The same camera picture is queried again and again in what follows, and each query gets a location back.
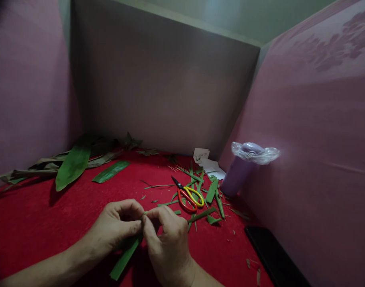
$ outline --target paper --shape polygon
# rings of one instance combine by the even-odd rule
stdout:
[[[193,153],[193,159],[195,163],[200,164],[201,159],[207,159],[209,158],[209,150],[208,149],[199,149],[195,148]]]
[[[218,162],[216,161],[201,158],[201,163],[199,164],[199,166],[202,166],[206,173],[210,172],[210,174],[208,175],[214,175],[215,177],[217,177],[218,180],[224,179],[226,175],[226,173],[222,169],[220,169],[220,167],[218,166]]]

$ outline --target left hand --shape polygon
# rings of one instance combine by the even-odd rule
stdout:
[[[142,231],[140,218],[143,213],[144,208],[134,199],[108,203],[76,245],[92,253],[90,255],[94,259],[102,259],[122,240]],[[122,221],[124,215],[130,216],[133,221]]]

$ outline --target purple bottle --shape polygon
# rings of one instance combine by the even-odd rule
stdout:
[[[262,147],[255,143],[244,143],[241,147],[241,151],[246,153],[253,152],[256,154],[265,152]],[[236,156],[222,181],[221,191],[227,196],[237,195],[239,189],[256,166],[256,163]]]

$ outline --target pink wall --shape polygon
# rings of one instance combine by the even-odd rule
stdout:
[[[365,0],[276,38],[232,141],[281,150],[243,190],[313,286],[365,286]]]
[[[0,174],[67,149],[81,133],[57,1],[0,7]]]

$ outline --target right hand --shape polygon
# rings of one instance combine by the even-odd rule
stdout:
[[[151,219],[163,226],[161,237],[157,236]],[[187,221],[163,205],[148,211],[143,223],[149,257],[162,286],[191,286],[195,268],[189,253]]]

